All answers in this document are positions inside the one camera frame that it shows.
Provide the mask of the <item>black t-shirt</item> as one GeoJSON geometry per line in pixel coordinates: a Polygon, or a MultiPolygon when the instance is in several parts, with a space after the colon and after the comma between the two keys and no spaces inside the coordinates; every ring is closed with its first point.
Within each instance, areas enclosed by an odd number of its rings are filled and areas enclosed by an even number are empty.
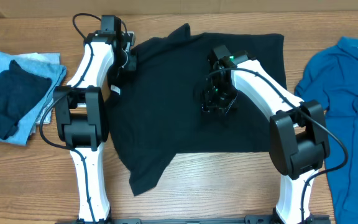
{"type": "Polygon", "coordinates": [[[200,92],[211,67],[210,51],[245,50],[281,85],[286,84],[281,34],[191,34],[188,24],[135,47],[137,69],[125,75],[120,94],[106,102],[109,131],[130,171],[134,195],[154,188],[178,153],[266,152],[269,122],[244,94],[227,115],[204,113],[200,92]]]}

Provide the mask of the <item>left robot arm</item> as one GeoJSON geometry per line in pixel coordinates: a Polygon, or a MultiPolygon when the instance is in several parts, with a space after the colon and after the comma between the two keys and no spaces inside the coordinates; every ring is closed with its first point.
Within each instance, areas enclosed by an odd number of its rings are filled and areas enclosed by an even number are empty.
{"type": "Polygon", "coordinates": [[[53,92],[58,135],[75,165],[80,208],[76,223],[112,223],[103,154],[109,135],[103,90],[115,68],[134,62],[135,34],[97,31],[84,42],[84,56],[73,78],[53,92]]]}

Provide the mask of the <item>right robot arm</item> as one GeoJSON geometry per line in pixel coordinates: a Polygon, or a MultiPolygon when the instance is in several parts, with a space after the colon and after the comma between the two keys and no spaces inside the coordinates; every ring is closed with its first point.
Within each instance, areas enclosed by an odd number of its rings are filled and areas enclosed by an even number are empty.
{"type": "Polygon", "coordinates": [[[312,215],[309,201],[313,180],[329,156],[321,105],[304,102],[278,84],[246,51],[230,53],[220,46],[208,55],[211,66],[201,92],[205,113],[226,116],[245,94],[269,121],[269,155],[281,174],[279,200],[271,215],[249,215],[245,223],[330,223],[327,215],[312,215]]]}

